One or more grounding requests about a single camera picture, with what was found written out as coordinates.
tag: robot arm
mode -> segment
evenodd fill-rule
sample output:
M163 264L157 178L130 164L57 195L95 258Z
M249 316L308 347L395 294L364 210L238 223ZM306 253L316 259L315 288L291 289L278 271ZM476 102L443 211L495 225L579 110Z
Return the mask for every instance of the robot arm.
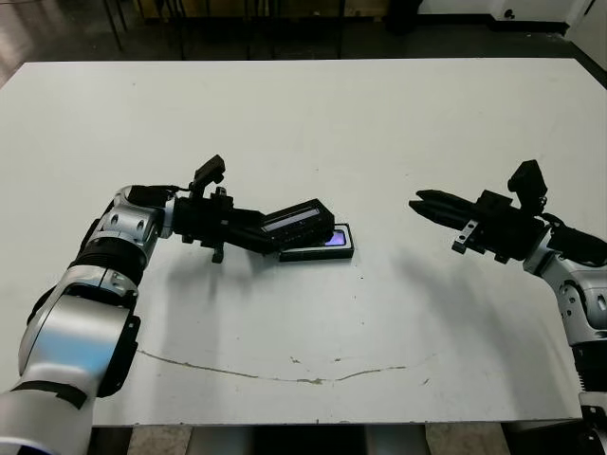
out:
M607 243L567 227L543 213L547 187L537 161L524 162L508 181L521 202L483 191L471 203L442 191L419 191L409 205L431 221L454 228L452 249L495 253L495 260L523 261L523 269L542 278L557 297L567 341L584 392L582 415L590 453L607 453Z
M25 453L86 452L95 398L122 387L135 356L138 286L158 237L175 233L186 243L200 241L220 263L224 242L265 254L332 235L333 215L318 200L264 215L235 209L220 187L203 197L224 170L216 156L196 171L187 190L124 188L93 222L76 259L28 318L19 348L21 378L0 395L0 454L20 453L21 447ZM180 191L190 194L179 197Z

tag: black bracket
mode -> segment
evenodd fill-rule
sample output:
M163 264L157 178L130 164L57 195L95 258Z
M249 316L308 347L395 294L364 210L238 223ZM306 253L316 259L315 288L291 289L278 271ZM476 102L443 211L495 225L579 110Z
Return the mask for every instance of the black bracket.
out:
M225 171L226 163L219 155L215 155L198 168L193 175L193 182L190 184L192 198L202 197L210 183L220 183L224 179Z
M540 165L535 159L521 163L508 180L508 189L516 192L523 212L531 216L542 213L548 188L543 181Z

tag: wall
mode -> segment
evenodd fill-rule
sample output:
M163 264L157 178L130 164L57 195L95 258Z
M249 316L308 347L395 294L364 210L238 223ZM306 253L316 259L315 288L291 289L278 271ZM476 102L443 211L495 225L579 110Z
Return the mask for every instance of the wall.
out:
M584 3L566 38L607 71L607 0L596 0L584 14L589 5Z

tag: scratch mark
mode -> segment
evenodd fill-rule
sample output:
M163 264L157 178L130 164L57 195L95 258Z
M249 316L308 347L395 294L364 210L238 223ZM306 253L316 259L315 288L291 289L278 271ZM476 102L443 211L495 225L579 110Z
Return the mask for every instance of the scratch mark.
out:
M341 381L345 381L346 379L350 379L351 377L362 376L364 374L389 372L390 370L406 370L407 368L408 367L406 365L401 365L398 367L375 368L373 370L365 370L363 372L348 374L347 376L339 377L338 379L334 379L334 381L341 382Z
M158 355L147 353L142 349L137 349L137 352L143 355L147 355L148 357L155 358L156 360L160 360L161 362L170 363L172 365L179 365L181 367L194 368L195 370L206 370L208 372L214 373L232 374L234 376L248 377L249 379L259 379L259 376L255 376L254 374L231 372L229 370L221 370L219 368L213 367L203 367L202 365L193 365L192 363L188 362L177 362L176 360L171 360L170 358L160 357Z
M383 373L383 372L389 372L390 370L407 370L407 369L410 369L410 368L414 368L414 367L418 367L420 365L423 365L424 363L426 363L427 361L429 361L431 358L433 358L434 356L436 356L436 353L434 353L432 355L428 355L426 358L424 358L419 363L416 363L414 365L397 365L397 366L394 366L394 367L374 368L372 370L364 370L362 372L351 373L351 374L348 374L346 376L338 377L338 378L317 377L316 379L309 379L309 378L286 379L286 378L282 378L282 377L259 376L259 375L255 375L255 374L232 372L230 370L222 370L220 368L205 367L203 365L194 365L193 363L189 363L189 362L178 362L178 361L172 360L170 358L166 358L166 357L161 357L159 355L150 354L150 353L148 353L146 351L143 351L142 349L137 349L137 352L140 353L140 354L142 354L142 355L145 355L147 357L150 357L150 358L153 358L155 360L158 360L160 362L169 363L171 365L177 365L177 366L180 366L180 367L192 368L194 370L204 370L206 372L212 372L212 373L229 374L229 375L232 375L232 376L246 377L248 379L260 379L260 380L265 380L265 381L290 382L290 383L300 383L300 384L304 383L304 384L310 384L310 385L314 385L314 386L320 386L320 385L324 384L325 382L329 382L329 383L341 382L341 381L345 381L347 379L351 379L353 377L363 376L365 374Z
M289 382L292 381L292 379L279 379L278 377L273 377L272 380ZM296 379L295 382L305 382L306 384L314 384L315 386L320 386L320 384L322 384L326 380L328 379L320 379L319 377L317 377L316 379Z

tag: table surface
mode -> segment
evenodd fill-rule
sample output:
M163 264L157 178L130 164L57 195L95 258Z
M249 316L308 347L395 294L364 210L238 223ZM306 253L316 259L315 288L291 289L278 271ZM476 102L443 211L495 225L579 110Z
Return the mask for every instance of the table surface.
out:
M351 262L223 264L160 241L126 384L97 425L579 416L556 300L520 264L451 251L406 203L507 193L539 160L548 208L606 237L607 96L551 59L25 64L0 91L0 388L31 306L118 188L187 184L220 154L237 207L318 197Z

